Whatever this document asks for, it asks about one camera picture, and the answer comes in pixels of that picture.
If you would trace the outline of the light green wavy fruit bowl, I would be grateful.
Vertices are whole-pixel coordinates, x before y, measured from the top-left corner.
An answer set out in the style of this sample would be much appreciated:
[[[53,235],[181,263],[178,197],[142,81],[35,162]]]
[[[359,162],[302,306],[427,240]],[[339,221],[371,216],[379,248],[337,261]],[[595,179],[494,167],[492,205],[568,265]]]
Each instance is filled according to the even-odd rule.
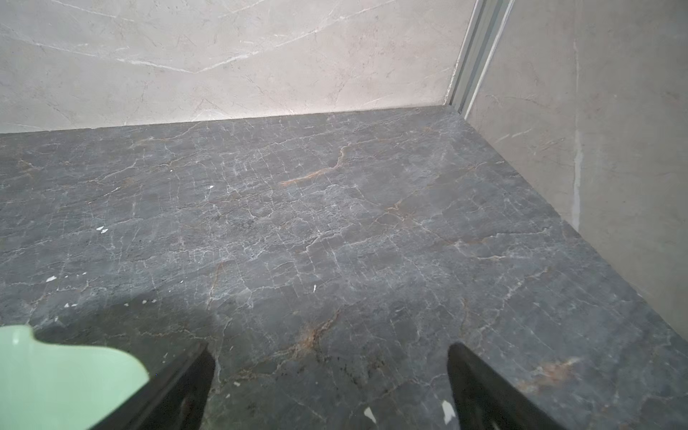
[[[89,429],[148,381],[124,351],[45,343],[27,325],[1,328],[3,429]]]

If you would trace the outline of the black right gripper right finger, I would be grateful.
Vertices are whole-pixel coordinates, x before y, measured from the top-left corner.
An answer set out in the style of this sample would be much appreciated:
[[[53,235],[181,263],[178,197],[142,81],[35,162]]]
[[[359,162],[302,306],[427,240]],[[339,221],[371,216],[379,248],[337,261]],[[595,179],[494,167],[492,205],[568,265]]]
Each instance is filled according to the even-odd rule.
[[[462,429],[563,427],[461,342],[448,349],[447,372]]]

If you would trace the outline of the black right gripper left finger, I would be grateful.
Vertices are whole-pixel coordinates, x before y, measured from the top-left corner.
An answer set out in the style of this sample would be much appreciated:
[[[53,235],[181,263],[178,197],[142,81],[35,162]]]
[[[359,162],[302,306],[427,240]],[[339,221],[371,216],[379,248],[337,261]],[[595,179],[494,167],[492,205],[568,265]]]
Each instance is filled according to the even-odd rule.
[[[198,429],[216,361],[206,343],[184,350],[96,429]]]

